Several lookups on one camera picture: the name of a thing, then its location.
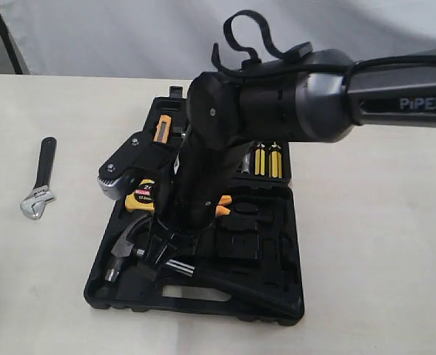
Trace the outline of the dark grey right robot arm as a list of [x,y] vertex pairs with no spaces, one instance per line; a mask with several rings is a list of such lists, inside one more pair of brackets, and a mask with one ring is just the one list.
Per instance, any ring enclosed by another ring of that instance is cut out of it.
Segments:
[[355,62],[325,50],[296,62],[217,68],[191,82],[186,111],[181,147],[149,141],[138,162],[158,182],[140,262],[150,279],[212,222],[254,142],[335,143],[362,125],[436,127],[436,55]]

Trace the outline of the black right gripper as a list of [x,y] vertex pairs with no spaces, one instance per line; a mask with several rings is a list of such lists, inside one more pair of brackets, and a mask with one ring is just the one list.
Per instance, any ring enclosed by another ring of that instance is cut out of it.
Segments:
[[188,136],[177,159],[169,204],[171,226],[151,231],[144,254],[138,261],[142,275],[153,281],[170,259],[205,257],[213,247],[215,207],[246,153],[246,142],[238,139],[223,149],[212,149],[197,137]]

